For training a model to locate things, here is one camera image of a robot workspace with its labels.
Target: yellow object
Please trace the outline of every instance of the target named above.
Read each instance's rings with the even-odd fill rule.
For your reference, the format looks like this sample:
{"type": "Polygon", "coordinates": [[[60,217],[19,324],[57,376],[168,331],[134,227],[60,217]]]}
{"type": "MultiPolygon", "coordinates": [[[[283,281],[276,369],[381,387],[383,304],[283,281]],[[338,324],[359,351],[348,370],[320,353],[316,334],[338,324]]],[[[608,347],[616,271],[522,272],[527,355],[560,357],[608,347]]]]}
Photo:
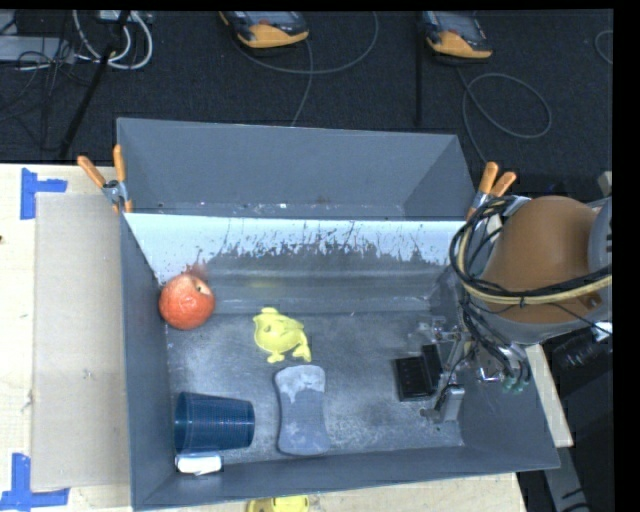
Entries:
{"type": "Polygon", "coordinates": [[[298,41],[303,41],[309,35],[309,32],[307,31],[290,36],[277,27],[261,24],[249,27],[249,31],[256,36],[255,41],[249,41],[241,35],[238,35],[238,39],[251,48],[273,48],[276,46],[286,46],[288,44],[297,43],[298,41]]]}
{"type": "Polygon", "coordinates": [[[443,30],[438,33],[439,43],[434,43],[427,38],[427,43],[438,53],[463,57],[465,59],[487,59],[491,57],[493,50],[476,50],[469,45],[462,37],[450,30],[443,30]]]}
{"type": "Polygon", "coordinates": [[[311,361],[311,350],[304,325],[293,318],[282,315],[275,308],[262,308],[261,313],[253,317],[256,324],[254,339],[256,344],[271,352],[267,358],[270,363],[282,361],[284,352],[297,347],[293,351],[294,357],[302,357],[306,362],[311,361]]]}
{"type": "Polygon", "coordinates": [[[247,512],[307,512],[307,496],[285,496],[283,498],[264,498],[251,500],[247,512]]]}

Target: blue cup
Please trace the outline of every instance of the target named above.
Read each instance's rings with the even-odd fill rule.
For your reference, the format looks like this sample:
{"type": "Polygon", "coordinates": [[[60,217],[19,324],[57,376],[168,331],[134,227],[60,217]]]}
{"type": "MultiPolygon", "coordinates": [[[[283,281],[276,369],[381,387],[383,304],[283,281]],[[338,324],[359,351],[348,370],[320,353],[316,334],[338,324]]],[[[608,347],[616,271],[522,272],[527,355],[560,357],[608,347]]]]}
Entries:
{"type": "Polygon", "coordinates": [[[186,391],[178,395],[173,423],[177,453],[246,448],[254,429],[251,402],[186,391]]]}

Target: gray bin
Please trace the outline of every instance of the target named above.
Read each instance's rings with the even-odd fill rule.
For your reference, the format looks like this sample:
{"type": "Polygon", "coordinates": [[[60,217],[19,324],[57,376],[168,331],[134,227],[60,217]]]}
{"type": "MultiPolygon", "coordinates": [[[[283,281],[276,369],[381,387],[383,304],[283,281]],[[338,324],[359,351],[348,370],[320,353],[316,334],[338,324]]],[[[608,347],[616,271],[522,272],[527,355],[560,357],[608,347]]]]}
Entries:
{"type": "Polygon", "coordinates": [[[398,399],[393,361],[416,350],[407,335],[441,296],[474,194],[457,137],[142,119],[119,119],[117,137],[135,208],[121,216],[134,509],[559,465],[533,385],[508,395],[461,372],[461,413],[439,424],[421,414],[432,399],[398,399]],[[196,263],[216,311],[168,328],[161,286],[196,263]],[[323,455],[277,450],[273,377],[304,362],[266,361],[264,306],[305,324],[325,370],[323,455]],[[222,472],[176,471],[180,391],[252,402],[253,443],[223,453],[222,472]]]}

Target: black object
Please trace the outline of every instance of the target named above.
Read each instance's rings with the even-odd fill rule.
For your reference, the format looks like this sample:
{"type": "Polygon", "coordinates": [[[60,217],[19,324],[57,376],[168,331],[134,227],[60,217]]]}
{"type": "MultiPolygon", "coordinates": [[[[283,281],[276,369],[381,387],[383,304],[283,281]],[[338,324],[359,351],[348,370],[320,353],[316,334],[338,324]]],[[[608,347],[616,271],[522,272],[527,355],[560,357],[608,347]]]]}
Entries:
{"type": "MultiPolygon", "coordinates": [[[[123,9],[122,11],[120,11],[120,15],[118,16],[118,21],[117,21],[117,24],[120,30],[122,30],[124,26],[127,24],[127,18],[129,17],[130,14],[131,14],[131,9],[129,10],[123,9]]],[[[111,53],[113,52],[115,47],[116,47],[116,38],[115,36],[113,36],[110,39],[107,46],[105,47],[104,51],[102,52],[102,57],[100,59],[100,64],[98,65],[98,69],[93,75],[93,78],[91,79],[91,84],[89,84],[89,88],[87,89],[87,92],[82,98],[82,102],[80,103],[78,110],[76,110],[76,113],[73,116],[71,123],[69,124],[67,133],[62,139],[60,152],[58,155],[60,160],[64,160],[67,156],[67,153],[69,152],[71,143],[73,142],[73,139],[75,138],[76,133],[78,132],[78,128],[80,128],[80,123],[82,123],[82,119],[84,118],[84,115],[87,112],[87,108],[89,107],[91,98],[93,98],[93,95],[96,92],[96,89],[98,88],[98,84],[100,83],[100,79],[102,78],[102,75],[107,69],[107,65],[109,64],[109,59],[111,58],[111,53]]]]}
{"type": "Polygon", "coordinates": [[[395,360],[400,401],[432,396],[438,389],[442,363],[436,345],[424,345],[422,355],[395,360]]]}

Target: black floor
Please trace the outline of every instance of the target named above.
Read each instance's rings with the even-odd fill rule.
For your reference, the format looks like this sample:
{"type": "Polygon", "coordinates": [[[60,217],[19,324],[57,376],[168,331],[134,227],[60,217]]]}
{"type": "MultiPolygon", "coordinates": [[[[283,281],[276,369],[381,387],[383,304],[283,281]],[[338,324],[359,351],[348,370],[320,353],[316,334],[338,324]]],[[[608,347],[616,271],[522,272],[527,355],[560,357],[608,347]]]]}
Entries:
{"type": "MultiPolygon", "coordinates": [[[[242,50],[216,11],[153,11],[151,58],[137,70],[109,66],[96,79],[100,66],[86,60],[38,70],[28,70],[28,59],[26,69],[0,62],[0,162],[74,163],[86,154],[111,165],[119,117],[420,131],[456,134],[476,185],[494,160],[518,174],[515,193],[601,198],[597,180],[612,170],[613,9],[475,14],[494,54],[455,67],[416,43],[412,11],[305,11],[308,45],[271,56],[242,50]]],[[[76,15],[98,53],[110,42],[124,48],[116,25],[98,23],[95,11],[76,15]]],[[[120,62],[132,65],[151,46],[139,26],[129,27],[132,50],[120,62]]],[[[15,29],[62,35],[88,55],[71,11],[18,9],[5,33],[15,29]]],[[[591,378],[574,378],[574,387],[591,378]]],[[[585,480],[604,482],[594,485],[591,510],[607,510],[601,496],[613,509],[612,478],[592,476],[596,466],[613,474],[613,420],[602,407],[603,423],[576,432],[573,452],[585,480]],[[591,450],[595,459],[581,455],[580,443],[609,435],[591,450]]],[[[550,505],[542,476],[521,475],[529,512],[552,510],[542,508],[550,505]]]]}

